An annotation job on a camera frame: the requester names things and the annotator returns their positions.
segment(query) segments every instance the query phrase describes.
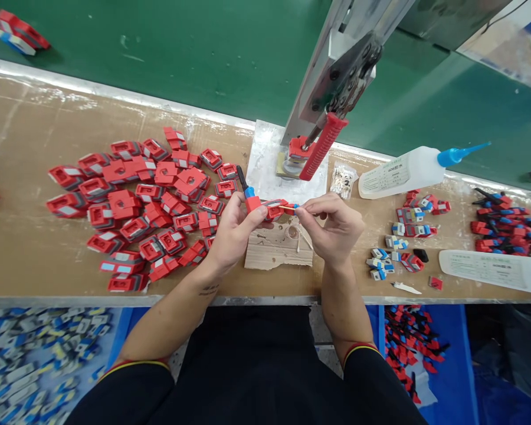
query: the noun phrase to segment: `worker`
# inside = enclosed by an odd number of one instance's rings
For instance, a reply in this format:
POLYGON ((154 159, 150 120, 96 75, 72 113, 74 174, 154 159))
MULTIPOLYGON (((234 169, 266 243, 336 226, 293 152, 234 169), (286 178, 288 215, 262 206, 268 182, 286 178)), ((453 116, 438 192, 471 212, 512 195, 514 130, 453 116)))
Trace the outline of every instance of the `worker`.
POLYGON ((236 192, 204 261, 140 319, 66 424, 426 423, 373 342, 350 259, 364 223, 338 195, 296 214, 324 260, 323 316, 344 379, 318 359, 309 307, 209 308, 266 216, 243 203, 236 192), (174 382, 167 363, 187 340, 174 382))

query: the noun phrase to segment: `right hand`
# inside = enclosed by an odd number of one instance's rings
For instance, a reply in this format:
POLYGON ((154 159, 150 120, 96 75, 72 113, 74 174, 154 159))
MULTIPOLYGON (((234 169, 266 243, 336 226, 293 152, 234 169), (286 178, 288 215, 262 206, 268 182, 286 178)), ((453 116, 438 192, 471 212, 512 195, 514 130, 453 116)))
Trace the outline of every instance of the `right hand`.
POLYGON ((297 217, 311 236, 314 251, 330 266, 344 263, 364 231, 362 214, 353 210, 334 192, 305 202, 297 217), (313 216, 326 219, 321 227, 313 216))

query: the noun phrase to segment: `green wall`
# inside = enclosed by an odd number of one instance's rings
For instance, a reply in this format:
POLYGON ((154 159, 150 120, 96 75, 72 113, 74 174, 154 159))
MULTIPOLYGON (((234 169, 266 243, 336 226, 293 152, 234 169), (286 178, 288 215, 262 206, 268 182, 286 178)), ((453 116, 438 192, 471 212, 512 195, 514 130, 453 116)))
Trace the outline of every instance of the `green wall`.
MULTIPOLYGON (((52 49, 0 59, 284 125, 329 0, 0 1, 52 49)), ((531 188, 531 89, 396 32, 339 141, 390 155, 492 141, 453 167, 531 188)))

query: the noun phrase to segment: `bottle label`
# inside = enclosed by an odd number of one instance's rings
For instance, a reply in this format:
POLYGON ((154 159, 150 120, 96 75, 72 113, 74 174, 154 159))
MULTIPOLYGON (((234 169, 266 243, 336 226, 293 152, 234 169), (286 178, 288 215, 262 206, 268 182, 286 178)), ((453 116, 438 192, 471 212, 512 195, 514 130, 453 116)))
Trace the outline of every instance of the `bottle label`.
POLYGON ((401 186, 409 181, 407 157, 400 156, 362 176, 362 192, 371 193, 401 186))
POLYGON ((524 289, 521 263, 511 256, 504 257, 508 258, 453 254, 450 256, 450 267, 456 276, 466 279, 524 289))

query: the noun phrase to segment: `left hand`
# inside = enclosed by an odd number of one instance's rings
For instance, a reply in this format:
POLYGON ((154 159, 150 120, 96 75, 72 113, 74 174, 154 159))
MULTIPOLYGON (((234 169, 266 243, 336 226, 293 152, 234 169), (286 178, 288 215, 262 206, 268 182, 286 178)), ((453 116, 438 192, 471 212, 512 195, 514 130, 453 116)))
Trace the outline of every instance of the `left hand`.
POLYGON ((241 208, 244 201, 244 194, 234 192, 222 212, 211 250, 202 262, 219 276, 228 273, 242 258, 248 247, 250 233, 257 228, 273 228, 273 223, 263 223, 267 215, 265 206, 246 214, 241 208))

